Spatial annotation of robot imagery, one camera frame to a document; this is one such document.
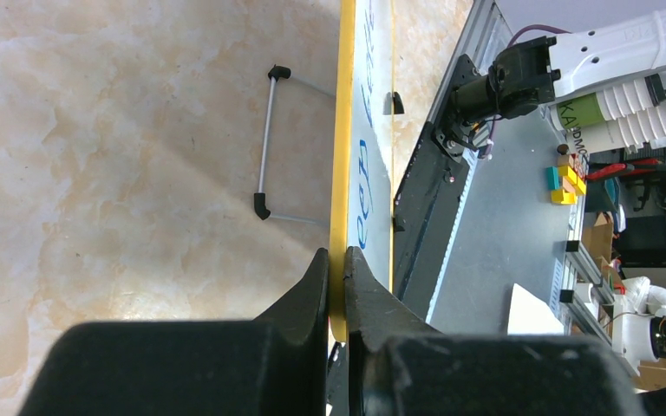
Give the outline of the yellow framed whiteboard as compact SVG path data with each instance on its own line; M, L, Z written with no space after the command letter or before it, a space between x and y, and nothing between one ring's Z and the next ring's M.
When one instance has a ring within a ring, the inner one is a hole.
M394 5L343 1L337 54L330 205L330 328L348 337L344 257L359 248L374 278L393 287Z

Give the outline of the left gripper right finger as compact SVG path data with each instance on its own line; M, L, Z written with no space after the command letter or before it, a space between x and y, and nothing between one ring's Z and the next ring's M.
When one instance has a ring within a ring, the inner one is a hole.
M347 249L351 415L643 415L611 350L590 336L446 335Z

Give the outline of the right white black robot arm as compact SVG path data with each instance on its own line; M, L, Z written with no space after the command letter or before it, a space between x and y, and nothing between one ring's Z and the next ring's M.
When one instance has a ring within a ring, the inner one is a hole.
M489 120L548 108L548 118L580 153L639 148L666 138L666 10L577 33L542 36L499 52L485 73L457 61L430 124L450 158L477 151Z

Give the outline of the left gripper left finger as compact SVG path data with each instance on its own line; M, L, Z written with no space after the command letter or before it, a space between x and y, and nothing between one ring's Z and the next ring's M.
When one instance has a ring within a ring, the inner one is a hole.
M246 321L86 322L50 349L23 415L323 415L329 255Z

